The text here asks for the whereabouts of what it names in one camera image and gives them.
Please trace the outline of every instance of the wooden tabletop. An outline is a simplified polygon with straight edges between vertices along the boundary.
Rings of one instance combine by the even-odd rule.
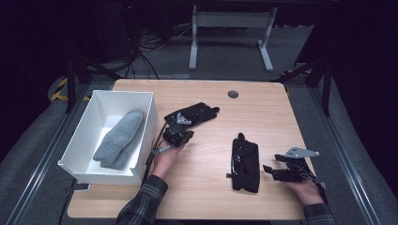
[[[292,146],[305,148],[284,87],[273,82],[119,80],[115,91],[153,92],[158,130],[164,116],[205,102],[220,107],[217,118],[197,127],[166,177],[169,189],[157,218],[303,219],[302,205],[285,184],[264,173],[262,165],[285,168],[274,160]],[[237,91],[237,98],[228,97]],[[232,190],[232,141],[242,132],[259,146],[257,194]],[[311,161],[307,160],[312,170]],[[139,187],[91,185],[76,191],[69,204],[72,218],[115,218]]]

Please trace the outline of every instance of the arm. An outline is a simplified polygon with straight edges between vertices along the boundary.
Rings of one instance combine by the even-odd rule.
[[[321,198],[318,187],[311,180],[301,183],[286,182],[286,184],[296,192],[304,204],[304,216],[307,224],[337,224],[329,206]]]
[[[166,145],[166,142],[162,142],[160,148]],[[164,178],[173,168],[183,147],[173,147],[155,156],[152,174],[148,176],[135,198],[120,211],[116,224],[154,224],[159,205],[168,188]]]

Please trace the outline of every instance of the person's left hand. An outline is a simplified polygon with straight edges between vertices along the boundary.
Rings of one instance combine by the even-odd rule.
[[[159,148],[169,145],[169,143],[163,139],[160,139]],[[154,167],[152,174],[160,177],[164,180],[166,174],[173,168],[176,163],[176,159],[178,157],[178,153],[184,148],[184,145],[179,146],[178,148],[172,147],[167,149],[159,154],[157,154],[154,158]]]

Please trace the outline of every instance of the plaid shirt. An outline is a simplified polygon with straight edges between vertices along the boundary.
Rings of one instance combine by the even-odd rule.
[[[118,225],[183,225],[177,220],[156,220],[156,213],[161,199],[168,186],[158,176],[149,175],[146,182],[132,199],[120,211],[116,224]],[[304,208],[307,225],[337,224],[327,204],[313,204]]]

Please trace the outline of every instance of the gray cloth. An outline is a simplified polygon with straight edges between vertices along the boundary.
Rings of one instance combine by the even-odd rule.
[[[132,141],[125,148],[122,149],[119,156],[116,158],[115,162],[107,163],[102,161],[100,163],[100,166],[103,168],[122,171],[128,164],[132,151],[136,149],[138,144],[140,143],[141,135],[138,134],[144,133],[144,127],[145,123],[142,123],[137,131],[137,135],[135,135]]]
[[[143,121],[143,112],[136,110],[127,113],[102,139],[93,159],[114,163],[121,150],[134,138]]]

